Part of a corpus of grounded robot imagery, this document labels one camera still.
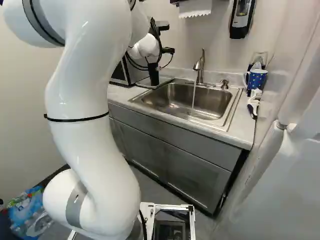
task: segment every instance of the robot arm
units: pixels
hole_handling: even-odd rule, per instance
[[[160,46],[158,40],[152,34],[147,33],[133,47],[129,47],[127,52],[133,59],[157,57],[160,54]]]
[[[45,106],[71,170],[49,183],[43,204],[55,221],[95,240],[126,239],[140,207],[139,184],[107,116],[107,88],[117,63],[128,46],[149,38],[139,1],[128,1],[3,2],[5,21],[21,40],[44,48],[65,45],[45,89]],[[143,57],[141,44],[134,49]]]

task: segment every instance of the blue mug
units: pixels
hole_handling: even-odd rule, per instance
[[[264,87],[266,80],[268,77],[268,71],[263,69],[251,69],[247,71],[243,75],[243,84],[246,87],[248,96],[250,96],[251,90],[253,89],[260,89]]]

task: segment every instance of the faucet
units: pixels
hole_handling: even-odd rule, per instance
[[[196,83],[202,84],[204,82],[204,67],[205,67],[205,50],[202,48],[202,56],[193,66],[193,70],[197,71]]]
[[[222,84],[221,85],[221,89],[222,90],[225,90],[225,89],[229,89],[229,81],[228,80],[226,80],[226,79],[222,79],[221,81],[220,81],[220,83]]]

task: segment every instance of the white refrigerator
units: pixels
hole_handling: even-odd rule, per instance
[[[216,240],[320,239],[320,1],[290,0]]]

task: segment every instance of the gray cabinet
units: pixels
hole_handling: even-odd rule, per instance
[[[165,180],[168,164],[164,143],[123,123],[117,121],[116,123],[123,134],[127,158],[138,163],[159,179]]]
[[[212,213],[231,173],[177,148],[167,159],[167,182]]]
[[[127,151],[126,151],[124,143],[123,143],[123,136],[122,136],[122,132],[120,130],[120,126],[111,117],[109,118],[109,122],[110,122],[110,127],[111,127],[111,131],[112,131],[112,135],[113,135],[113,139],[115,141],[115,144],[118,147],[119,151],[122,153],[122,155],[126,156]]]
[[[127,158],[213,213],[230,172],[171,144],[113,120]]]
[[[112,103],[112,118],[232,172],[242,149]]]

